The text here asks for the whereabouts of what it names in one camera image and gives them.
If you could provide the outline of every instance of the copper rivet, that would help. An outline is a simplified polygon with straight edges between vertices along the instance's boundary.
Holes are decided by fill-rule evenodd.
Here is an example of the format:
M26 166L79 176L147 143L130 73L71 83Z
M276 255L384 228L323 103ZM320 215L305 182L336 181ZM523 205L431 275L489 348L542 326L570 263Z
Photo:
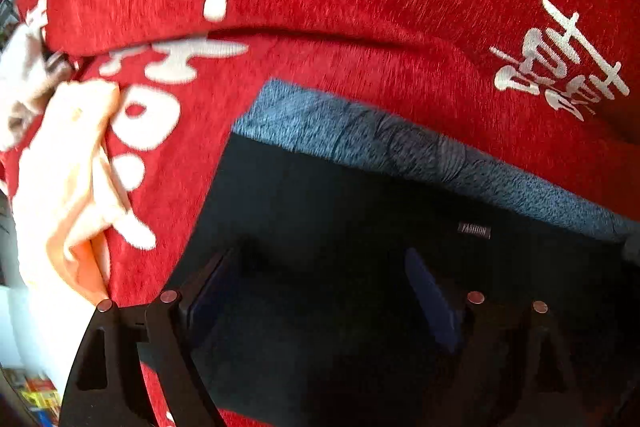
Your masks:
M105 299L104 301L98 302L98 305L96 307L98 308L98 311L100 313L104 313L108 312L112 306L113 302L111 301L111 299Z
M165 304L175 301L178 298L178 292L176 290L167 290L160 294L160 300Z
M533 311L538 313L546 313L549 311L549 306L543 301L533 301Z
M484 295L480 292L469 292L466 294L466 300L471 304L482 304L484 302Z

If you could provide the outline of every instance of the red blanket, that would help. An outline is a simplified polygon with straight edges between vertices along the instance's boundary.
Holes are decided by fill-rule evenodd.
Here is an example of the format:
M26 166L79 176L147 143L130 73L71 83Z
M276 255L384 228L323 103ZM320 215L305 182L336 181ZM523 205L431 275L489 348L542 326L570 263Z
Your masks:
M73 55L212 30L226 36L227 44L199 38L101 56L82 73L123 87L107 148L132 213L108 241L111 294L130 305L151 300L166 281L232 123L272 77L400 114L639 219L639 2L18 0L18 6L27 19L46 12L47 44ZM19 153L4 158L12 193ZM157 382L149 378L164 418Z

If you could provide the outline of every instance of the peach towel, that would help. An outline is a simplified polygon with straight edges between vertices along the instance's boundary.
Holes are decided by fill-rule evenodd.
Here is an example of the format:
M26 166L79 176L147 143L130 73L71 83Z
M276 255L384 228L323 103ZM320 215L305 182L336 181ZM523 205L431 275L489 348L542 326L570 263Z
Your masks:
M95 305L107 298L102 231L129 202L101 146L117 110L117 84L64 82L20 157L13 213L20 273L27 286L52 297L68 285Z

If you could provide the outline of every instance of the blue-gray fabric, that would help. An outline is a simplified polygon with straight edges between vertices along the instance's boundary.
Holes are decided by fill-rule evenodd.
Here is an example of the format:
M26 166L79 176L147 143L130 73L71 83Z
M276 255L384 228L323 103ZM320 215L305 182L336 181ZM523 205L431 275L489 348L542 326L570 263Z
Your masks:
M437 185L605 241L640 233L626 219L533 174L418 126L325 92L269 81L233 131L291 152Z

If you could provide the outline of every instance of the small metal label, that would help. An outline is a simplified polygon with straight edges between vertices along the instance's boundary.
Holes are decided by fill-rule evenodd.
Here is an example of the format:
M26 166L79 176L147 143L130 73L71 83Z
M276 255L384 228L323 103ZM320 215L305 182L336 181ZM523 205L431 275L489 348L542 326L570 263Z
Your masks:
M468 233L482 237L483 239L491 238L491 227L483 227L482 225L472 225L471 223L459 223L458 231L460 233Z

